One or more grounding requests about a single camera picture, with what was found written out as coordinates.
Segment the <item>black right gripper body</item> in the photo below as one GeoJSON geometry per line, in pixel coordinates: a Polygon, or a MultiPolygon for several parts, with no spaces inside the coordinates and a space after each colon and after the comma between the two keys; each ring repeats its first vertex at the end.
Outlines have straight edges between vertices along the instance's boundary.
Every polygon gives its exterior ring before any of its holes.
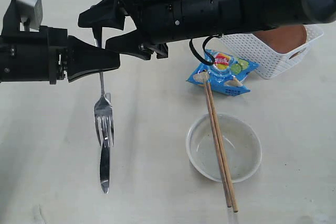
{"type": "Polygon", "coordinates": [[[236,0],[119,0],[158,58],[168,42],[217,36],[236,29],[236,0]]]}

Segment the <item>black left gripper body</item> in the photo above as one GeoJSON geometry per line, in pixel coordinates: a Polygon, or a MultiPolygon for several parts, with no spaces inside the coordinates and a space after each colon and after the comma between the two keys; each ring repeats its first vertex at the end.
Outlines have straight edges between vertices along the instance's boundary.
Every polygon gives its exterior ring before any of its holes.
{"type": "Polygon", "coordinates": [[[60,59],[68,44],[67,29],[41,26],[36,31],[1,35],[1,82],[46,81],[65,76],[60,59]]]}

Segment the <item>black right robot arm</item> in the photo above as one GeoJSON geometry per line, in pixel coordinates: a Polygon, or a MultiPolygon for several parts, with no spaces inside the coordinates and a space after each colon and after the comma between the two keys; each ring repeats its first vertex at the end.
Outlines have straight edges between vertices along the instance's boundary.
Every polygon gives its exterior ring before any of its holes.
{"type": "Polygon", "coordinates": [[[136,29],[108,39],[105,48],[162,59],[170,42],[331,23],[335,0],[102,0],[79,15],[78,26],[122,30],[126,17],[136,29]]]}

